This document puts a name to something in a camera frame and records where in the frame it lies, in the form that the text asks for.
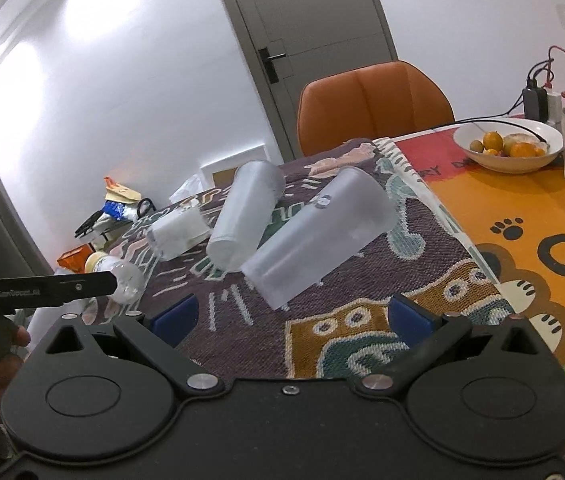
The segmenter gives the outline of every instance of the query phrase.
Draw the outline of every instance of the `chair backrest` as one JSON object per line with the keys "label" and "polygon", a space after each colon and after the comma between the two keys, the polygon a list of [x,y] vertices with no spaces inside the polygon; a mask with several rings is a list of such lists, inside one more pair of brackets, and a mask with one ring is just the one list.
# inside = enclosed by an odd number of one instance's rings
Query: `chair backrest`
{"label": "chair backrest", "polygon": [[449,101],[431,79],[393,61],[309,83],[300,96],[297,136],[309,156],[357,137],[398,137],[453,120]]}

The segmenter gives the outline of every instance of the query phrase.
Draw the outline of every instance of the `fruit bowl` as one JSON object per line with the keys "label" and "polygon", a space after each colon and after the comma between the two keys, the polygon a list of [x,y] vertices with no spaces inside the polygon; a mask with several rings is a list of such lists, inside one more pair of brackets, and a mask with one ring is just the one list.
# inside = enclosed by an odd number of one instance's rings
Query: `fruit bowl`
{"label": "fruit bowl", "polygon": [[[469,158],[475,160],[480,166],[500,173],[522,174],[539,170],[553,162],[563,149],[562,134],[547,124],[517,118],[503,118],[502,121],[507,121],[511,124],[494,123],[488,120],[463,124],[454,132],[453,140],[464,150]],[[473,140],[482,140],[486,132],[498,132],[502,137],[508,134],[529,133],[527,130],[519,128],[517,124],[536,132],[547,141],[548,149],[546,155],[516,158],[486,155],[485,153],[476,153],[469,150],[469,144]]]}

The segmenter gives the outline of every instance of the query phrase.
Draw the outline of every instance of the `charger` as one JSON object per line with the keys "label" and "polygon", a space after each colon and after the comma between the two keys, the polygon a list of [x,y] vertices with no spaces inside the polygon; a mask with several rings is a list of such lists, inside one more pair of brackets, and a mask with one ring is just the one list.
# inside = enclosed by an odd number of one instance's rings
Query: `charger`
{"label": "charger", "polygon": [[522,91],[524,118],[546,123],[549,120],[549,99],[544,88],[538,88],[535,79],[527,79],[527,87]]}

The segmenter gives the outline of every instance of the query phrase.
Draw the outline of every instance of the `paw print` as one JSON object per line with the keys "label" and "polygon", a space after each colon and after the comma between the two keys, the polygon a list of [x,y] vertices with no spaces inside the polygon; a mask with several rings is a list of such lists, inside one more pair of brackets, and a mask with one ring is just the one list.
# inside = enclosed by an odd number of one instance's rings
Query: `paw print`
{"label": "paw print", "polygon": [[554,352],[562,339],[562,326],[560,322],[550,314],[538,314],[529,319],[531,325],[545,340],[549,349]]}
{"label": "paw print", "polygon": [[527,310],[536,297],[535,287],[525,280],[501,283],[500,290],[516,314]]}
{"label": "paw print", "polygon": [[491,232],[496,233],[497,235],[502,233],[504,239],[509,240],[510,242],[518,240],[524,234],[524,231],[522,230],[522,227],[517,224],[522,224],[524,220],[522,218],[515,218],[514,221],[515,224],[511,221],[511,219],[505,218],[502,221],[504,223],[496,222],[491,226]]}

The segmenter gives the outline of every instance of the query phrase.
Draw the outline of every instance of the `door handle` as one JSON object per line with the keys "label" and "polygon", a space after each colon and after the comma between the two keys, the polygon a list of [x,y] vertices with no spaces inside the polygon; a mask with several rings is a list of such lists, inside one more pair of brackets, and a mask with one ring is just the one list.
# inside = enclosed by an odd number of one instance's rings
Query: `door handle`
{"label": "door handle", "polygon": [[274,60],[287,57],[287,54],[276,54],[275,56],[270,56],[269,49],[267,47],[259,49],[258,54],[260,56],[260,61],[262,61],[262,65],[264,66],[267,78],[269,79],[269,83],[274,84],[280,82],[280,78],[278,78],[278,73],[274,67]]}

